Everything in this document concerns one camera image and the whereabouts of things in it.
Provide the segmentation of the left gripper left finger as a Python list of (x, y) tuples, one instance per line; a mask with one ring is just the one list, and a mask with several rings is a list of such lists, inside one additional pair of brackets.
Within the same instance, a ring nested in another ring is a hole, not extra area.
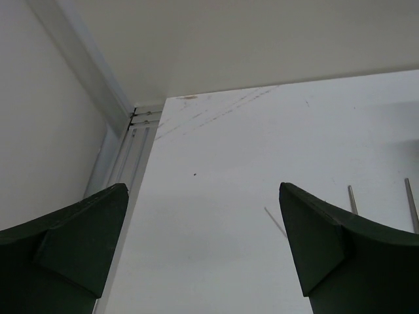
[(124, 183), (1, 231), (2, 313), (92, 313), (128, 208)]

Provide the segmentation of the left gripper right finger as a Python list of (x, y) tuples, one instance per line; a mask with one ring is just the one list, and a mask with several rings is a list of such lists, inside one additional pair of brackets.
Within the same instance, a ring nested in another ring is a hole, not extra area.
[(279, 203), (313, 313), (417, 313), (418, 235), (331, 205), (291, 183)]

